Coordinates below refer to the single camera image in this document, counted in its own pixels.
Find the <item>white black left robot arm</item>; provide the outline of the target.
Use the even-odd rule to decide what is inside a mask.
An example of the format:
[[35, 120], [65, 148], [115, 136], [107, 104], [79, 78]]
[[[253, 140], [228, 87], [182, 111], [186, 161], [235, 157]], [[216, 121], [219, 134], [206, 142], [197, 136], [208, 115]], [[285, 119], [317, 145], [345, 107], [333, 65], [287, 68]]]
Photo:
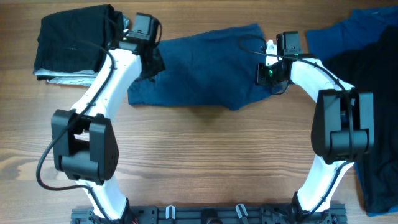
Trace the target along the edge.
[[104, 64], [87, 92], [52, 116], [52, 142], [44, 155], [52, 151], [55, 168], [86, 192], [93, 204], [86, 222], [138, 222], [114, 175], [119, 149], [111, 122], [132, 83], [153, 80], [165, 69], [161, 35], [158, 19], [136, 14], [132, 29], [105, 49]]

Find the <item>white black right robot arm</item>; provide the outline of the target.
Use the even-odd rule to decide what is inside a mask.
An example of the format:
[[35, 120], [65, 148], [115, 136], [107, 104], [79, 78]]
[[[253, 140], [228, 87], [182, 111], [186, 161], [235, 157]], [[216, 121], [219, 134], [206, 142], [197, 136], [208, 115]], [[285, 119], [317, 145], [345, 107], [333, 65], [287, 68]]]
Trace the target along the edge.
[[262, 51], [266, 61], [257, 66], [255, 83], [284, 90], [298, 85], [316, 103], [311, 129], [315, 158], [293, 202], [296, 219], [310, 219], [330, 209], [345, 173], [373, 148], [373, 94], [357, 91], [303, 53], [298, 32], [278, 34], [276, 41]]

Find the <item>blue denim shorts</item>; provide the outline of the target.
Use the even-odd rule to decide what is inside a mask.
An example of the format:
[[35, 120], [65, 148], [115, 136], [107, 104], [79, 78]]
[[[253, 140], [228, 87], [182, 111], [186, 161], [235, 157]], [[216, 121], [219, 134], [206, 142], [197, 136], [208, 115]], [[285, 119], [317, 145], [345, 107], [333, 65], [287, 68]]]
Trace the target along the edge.
[[165, 70], [153, 81], [134, 82], [128, 89], [130, 105], [217, 105], [230, 110], [261, 101], [281, 91], [255, 84], [260, 39], [239, 41], [243, 35], [264, 36], [258, 24], [213, 30], [162, 41], [158, 48]]

